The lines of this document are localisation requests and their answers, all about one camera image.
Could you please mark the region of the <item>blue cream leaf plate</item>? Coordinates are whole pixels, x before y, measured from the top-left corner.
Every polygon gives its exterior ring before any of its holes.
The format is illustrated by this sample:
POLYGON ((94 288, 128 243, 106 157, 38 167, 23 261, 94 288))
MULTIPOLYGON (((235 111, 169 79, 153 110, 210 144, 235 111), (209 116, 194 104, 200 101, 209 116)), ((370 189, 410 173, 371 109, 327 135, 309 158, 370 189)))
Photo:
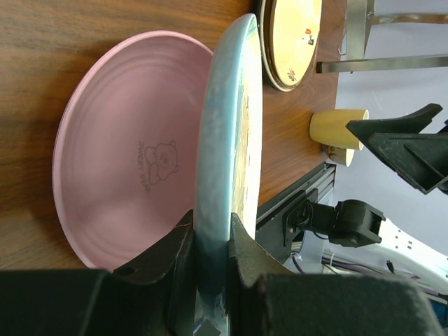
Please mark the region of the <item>blue cream leaf plate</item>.
POLYGON ((237 18, 213 53, 199 128, 194 204, 197 288, 204 311, 228 335, 231 217, 255 237, 263 133, 263 80, 256 15, 237 18))

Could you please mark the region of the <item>pink plastic plate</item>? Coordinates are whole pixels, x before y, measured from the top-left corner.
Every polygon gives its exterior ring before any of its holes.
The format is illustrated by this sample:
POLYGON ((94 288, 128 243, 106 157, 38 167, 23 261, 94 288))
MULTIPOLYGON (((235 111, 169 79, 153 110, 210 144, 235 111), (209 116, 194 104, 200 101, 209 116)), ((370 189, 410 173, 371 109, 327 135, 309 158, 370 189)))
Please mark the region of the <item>pink plastic plate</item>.
POLYGON ((77 85, 55 140, 52 190, 85 266, 114 270, 192 208, 212 57, 188 35, 149 31, 114 46, 77 85))

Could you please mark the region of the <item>small cream floral plate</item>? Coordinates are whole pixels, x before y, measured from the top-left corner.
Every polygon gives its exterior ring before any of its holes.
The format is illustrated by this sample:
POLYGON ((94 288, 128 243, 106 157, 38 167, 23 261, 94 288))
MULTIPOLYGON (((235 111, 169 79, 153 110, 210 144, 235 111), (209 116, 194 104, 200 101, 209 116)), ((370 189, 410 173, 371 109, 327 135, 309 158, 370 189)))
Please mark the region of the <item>small cream floral plate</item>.
POLYGON ((262 61, 273 88, 294 90, 315 64, 321 1, 260 1, 262 61))

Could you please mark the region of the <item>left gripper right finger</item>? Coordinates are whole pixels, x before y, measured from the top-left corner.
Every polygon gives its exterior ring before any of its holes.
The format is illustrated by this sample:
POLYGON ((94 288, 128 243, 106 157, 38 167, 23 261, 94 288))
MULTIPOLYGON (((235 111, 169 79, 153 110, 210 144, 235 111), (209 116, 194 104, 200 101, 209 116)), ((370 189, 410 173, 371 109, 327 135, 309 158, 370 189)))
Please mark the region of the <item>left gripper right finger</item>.
POLYGON ((231 214, 229 320, 231 335, 292 335, 296 276, 249 236, 231 214))

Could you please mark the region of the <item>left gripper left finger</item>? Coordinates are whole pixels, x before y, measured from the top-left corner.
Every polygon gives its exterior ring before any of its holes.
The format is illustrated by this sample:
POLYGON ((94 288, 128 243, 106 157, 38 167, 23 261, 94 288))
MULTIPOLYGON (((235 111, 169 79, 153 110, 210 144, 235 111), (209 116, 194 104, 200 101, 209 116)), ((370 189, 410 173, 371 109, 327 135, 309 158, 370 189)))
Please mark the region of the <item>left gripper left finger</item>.
POLYGON ((126 335, 192 335, 195 319, 193 210, 143 253, 115 269, 125 281, 126 335))

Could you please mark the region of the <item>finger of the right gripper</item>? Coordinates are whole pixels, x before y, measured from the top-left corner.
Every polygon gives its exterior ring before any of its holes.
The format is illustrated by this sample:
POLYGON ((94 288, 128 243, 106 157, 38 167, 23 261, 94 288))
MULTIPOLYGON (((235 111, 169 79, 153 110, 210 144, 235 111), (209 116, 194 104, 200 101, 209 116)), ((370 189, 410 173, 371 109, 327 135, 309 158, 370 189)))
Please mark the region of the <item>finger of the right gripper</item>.
POLYGON ((441 111, 441 105, 428 104, 399 118, 351 120, 346 128, 413 188, 447 194, 447 127, 422 132, 441 111))

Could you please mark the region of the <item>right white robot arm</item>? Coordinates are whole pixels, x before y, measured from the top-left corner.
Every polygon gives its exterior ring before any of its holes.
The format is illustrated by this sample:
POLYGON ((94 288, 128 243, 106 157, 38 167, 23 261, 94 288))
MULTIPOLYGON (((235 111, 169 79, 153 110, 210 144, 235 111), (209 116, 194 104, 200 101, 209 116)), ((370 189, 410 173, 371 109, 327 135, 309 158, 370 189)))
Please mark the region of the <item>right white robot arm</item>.
MULTIPOLYGON (((399 118, 373 119, 366 110, 334 110, 311 118, 309 136, 341 150, 368 149, 410 186, 427 195, 447 192, 447 128, 423 130, 442 111, 428 104, 399 118)), ((375 251, 406 266, 441 295, 447 294, 447 256, 404 232, 369 204, 355 199, 331 207, 305 201, 287 225, 347 248, 375 251)))

